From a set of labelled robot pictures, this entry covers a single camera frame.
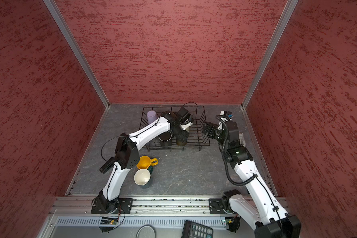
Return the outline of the black mug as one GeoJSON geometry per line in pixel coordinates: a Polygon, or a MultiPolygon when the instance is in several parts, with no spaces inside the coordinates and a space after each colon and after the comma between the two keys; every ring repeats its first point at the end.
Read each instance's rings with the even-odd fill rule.
{"type": "Polygon", "coordinates": [[[167,131],[158,136],[159,141],[160,141],[160,146],[163,148],[169,148],[172,146],[172,134],[167,131]]]}

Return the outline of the lavender plastic cup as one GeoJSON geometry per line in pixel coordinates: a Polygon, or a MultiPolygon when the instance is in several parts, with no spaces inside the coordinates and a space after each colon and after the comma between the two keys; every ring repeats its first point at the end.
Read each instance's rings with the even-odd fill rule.
{"type": "Polygon", "coordinates": [[[148,121],[148,124],[152,124],[154,123],[157,119],[158,119],[158,115],[157,113],[154,111],[154,110],[151,110],[151,111],[148,111],[147,112],[147,121],[148,121]]]}

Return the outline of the white cup dark green base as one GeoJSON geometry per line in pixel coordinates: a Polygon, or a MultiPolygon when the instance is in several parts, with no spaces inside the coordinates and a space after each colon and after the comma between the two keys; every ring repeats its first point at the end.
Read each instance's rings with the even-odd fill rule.
{"type": "Polygon", "coordinates": [[[141,187],[147,187],[151,181],[151,172],[148,169],[139,169],[134,175],[134,182],[141,187]]]}

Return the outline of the olive green glass cup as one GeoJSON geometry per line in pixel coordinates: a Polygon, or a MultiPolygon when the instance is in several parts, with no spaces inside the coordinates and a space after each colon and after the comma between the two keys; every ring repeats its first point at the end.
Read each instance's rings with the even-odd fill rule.
{"type": "Polygon", "coordinates": [[[179,139],[177,138],[177,139],[176,139],[176,144],[177,144],[177,146],[183,147],[183,146],[186,146],[187,141],[181,141],[181,140],[179,140],[179,139]]]}

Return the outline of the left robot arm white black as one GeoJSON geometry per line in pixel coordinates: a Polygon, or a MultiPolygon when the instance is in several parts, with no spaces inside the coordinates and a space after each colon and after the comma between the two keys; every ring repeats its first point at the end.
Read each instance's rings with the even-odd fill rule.
{"type": "Polygon", "coordinates": [[[105,174],[112,169],[105,187],[92,200],[92,214],[111,214],[120,211],[121,187],[131,169],[140,161],[139,150],[157,136],[170,132],[181,142],[187,141],[188,129],[194,119],[190,112],[181,107],[177,112],[165,111],[151,124],[131,134],[122,133],[118,137],[115,155],[100,168],[105,174]]]}

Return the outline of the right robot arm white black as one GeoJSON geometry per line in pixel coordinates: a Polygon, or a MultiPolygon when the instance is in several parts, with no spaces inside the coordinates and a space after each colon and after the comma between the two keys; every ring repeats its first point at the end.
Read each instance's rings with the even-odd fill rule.
{"type": "Polygon", "coordinates": [[[226,116],[216,118],[219,124],[205,123],[203,133],[218,142],[228,180],[245,186],[255,203],[250,205],[237,190],[230,190],[223,195],[224,210],[237,213],[257,238],[298,238],[299,218],[291,215],[266,185],[252,155],[240,142],[237,123],[226,116]]]}

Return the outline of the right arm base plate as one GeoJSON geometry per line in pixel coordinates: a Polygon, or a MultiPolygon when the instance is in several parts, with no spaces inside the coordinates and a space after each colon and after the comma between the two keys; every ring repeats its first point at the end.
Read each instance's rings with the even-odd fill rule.
{"type": "Polygon", "coordinates": [[[237,214],[235,211],[232,211],[229,198],[210,198],[208,202],[210,214],[237,214]]]}

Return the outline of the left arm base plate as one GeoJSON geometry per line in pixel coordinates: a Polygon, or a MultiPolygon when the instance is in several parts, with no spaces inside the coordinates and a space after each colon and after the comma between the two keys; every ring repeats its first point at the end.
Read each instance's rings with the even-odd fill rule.
{"type": "Polygon", "coordinates": [[[116,201],[101,200],[95,197],[92,200],[91,214],[129,214],[131,212],[133,199],[120,198],[116,201]]]}

